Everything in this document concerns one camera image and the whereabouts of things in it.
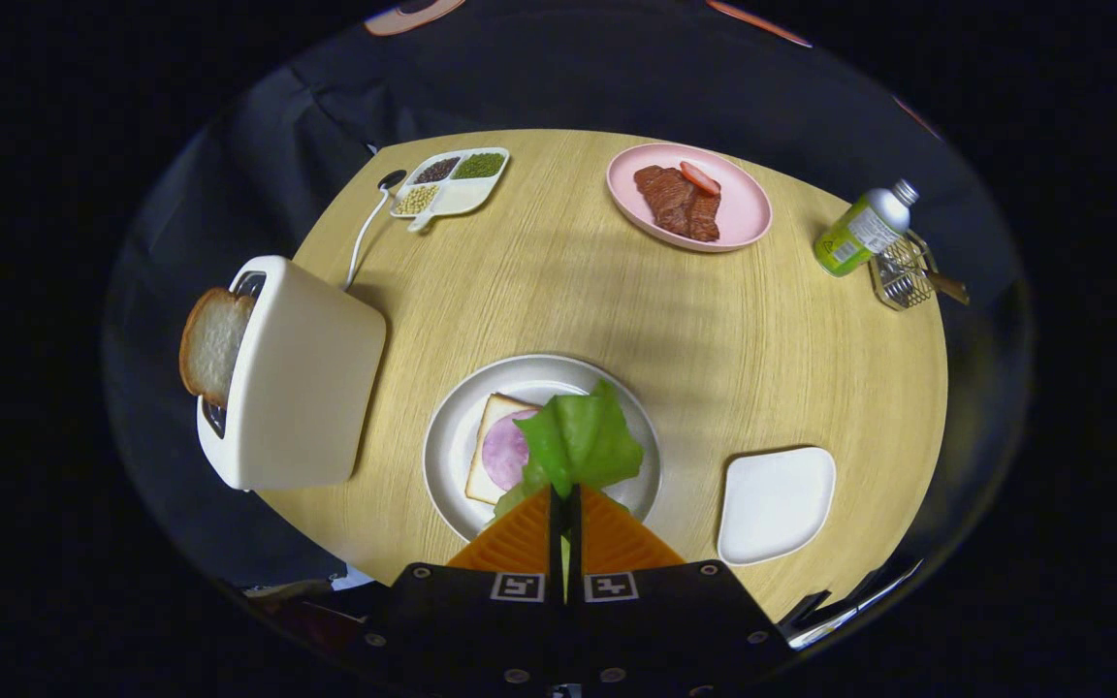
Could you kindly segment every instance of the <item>green bottle label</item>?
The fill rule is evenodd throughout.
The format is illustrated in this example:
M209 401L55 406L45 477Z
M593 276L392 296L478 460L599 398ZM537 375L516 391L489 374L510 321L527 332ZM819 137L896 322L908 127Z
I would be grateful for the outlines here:
M861 195L812 243L812 255L830 275L847 276L899 239Z

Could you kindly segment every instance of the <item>wire rack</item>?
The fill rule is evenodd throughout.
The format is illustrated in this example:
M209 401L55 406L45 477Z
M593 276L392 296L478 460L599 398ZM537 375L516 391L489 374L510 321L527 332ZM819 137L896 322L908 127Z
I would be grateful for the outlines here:
M913 308L934 296L934 284L925 269L937 272L937 262L922 236L913 231L869 260L873 293L896 310Z

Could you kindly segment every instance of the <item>steak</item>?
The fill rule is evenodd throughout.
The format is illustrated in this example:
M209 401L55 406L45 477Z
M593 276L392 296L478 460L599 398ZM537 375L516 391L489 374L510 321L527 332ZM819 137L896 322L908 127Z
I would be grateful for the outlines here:
M701 242L714 242L718 236L717 217L718 203L723 202L720 194L708 194L697 190L693 204L687 209L687 237L699 239Z
M649 165L639 169L633 179L657 227L701 242L718 238L714 216L722 195L697 190L678 168Z

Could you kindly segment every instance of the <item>tomato slice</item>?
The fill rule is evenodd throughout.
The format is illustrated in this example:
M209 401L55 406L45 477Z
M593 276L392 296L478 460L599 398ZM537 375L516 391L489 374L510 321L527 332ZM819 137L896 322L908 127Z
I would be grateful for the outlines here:
M718 184L717 181L714 181L714 178L710 178L707 173L703 173L700 171L700 168L697 168L695 164L688 163L687 160L684 160L684 162L679 163L679 170L684 172L684 176L687 176L687 181L690 181L693 182L693 184L700 187L706 191L706 193L709 194L723 193L722 184Z

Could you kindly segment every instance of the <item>toast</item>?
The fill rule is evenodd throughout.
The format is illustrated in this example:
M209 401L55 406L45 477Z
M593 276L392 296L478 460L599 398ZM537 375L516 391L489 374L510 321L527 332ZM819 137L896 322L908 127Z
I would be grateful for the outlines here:
M480 428L477 430L477 451L474 451L474 462L468 468L468 485L465 486L465 496L468 496L469 499L477 499L478 503L485 504L497 504L499 496L506 494L506 490L494 485L489 474L485 472L481 450L485 446L485 434L489 432L491 426L496 424L503 417L522 410L541 410L541 408L528 405L527 402L514 401L499 393L491 393L488 401L485 401Z
M211 288L192 305L179 344L179 375L188 392L227 407L239 344L256 304L252 296Z

